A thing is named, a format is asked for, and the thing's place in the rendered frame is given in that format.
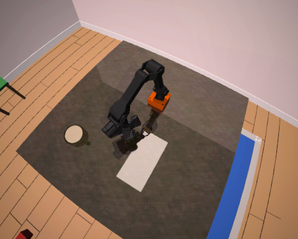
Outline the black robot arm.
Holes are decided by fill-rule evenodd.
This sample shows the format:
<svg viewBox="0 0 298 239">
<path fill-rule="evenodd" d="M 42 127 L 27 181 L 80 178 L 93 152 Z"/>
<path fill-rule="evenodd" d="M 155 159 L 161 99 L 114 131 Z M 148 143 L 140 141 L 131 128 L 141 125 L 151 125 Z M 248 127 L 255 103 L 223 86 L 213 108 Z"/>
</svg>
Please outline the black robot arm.
<svg viewBox="0 0 298 239">
<path fill-rule="evenodd" d="M 146 70 L 149 74 L 143 70 Z M 163 73 L 164 66 L 161 65 L 161 63 L 153 59 L 144 62 L 142 67 L 135 72 L 133 80 L 122 97 L 109 109 L 107 119 L 110 122 L 102 128 L 102 132 L 111 138 L 120 127 L 127 124 L 127 115 L 130 113 L 130 105 L 139 90 L 148 81 L 154 81 L 155 86 L 153 87 L 153 91 L 156 92 L 155 99 L 164 101 L 169 90 L 164 86 Z M 131 139 L 136 135 L 136 131 L 131 129 L 130 126 L 120 129 L 120 132 L 124 140 Z"/>
</svg>

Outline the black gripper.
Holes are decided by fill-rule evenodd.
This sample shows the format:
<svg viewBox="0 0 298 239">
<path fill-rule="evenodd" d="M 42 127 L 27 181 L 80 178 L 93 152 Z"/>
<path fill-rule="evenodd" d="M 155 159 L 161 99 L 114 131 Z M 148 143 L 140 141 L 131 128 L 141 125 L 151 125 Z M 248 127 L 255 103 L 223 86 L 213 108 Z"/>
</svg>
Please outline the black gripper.
<svg viewBox="0 0 298 239">
<path fill-rule="evenodd" d="M 126 127 L 130 126 L 131 129 L 132 128 L 134 129 L 135 127 L 138 127 L 140 125 L 141 125 L 141 122 L 140 122 L 138 116 L 137 115 L 132 116 L 130 119 L 127 120 L 127 124 L 124 125 L 124 126 L 122 126 L 122 127 L 120 127 L 117 130 L 117 132 L 111 137 L 111 139 L 114 138 L 114 137 L 116 137 L 116 136 L 118 136 L 118 135 L 120 135 L 121 134 L 120 129 L 122 129 L 122 128 L 126 128 Z"/>
</svg>

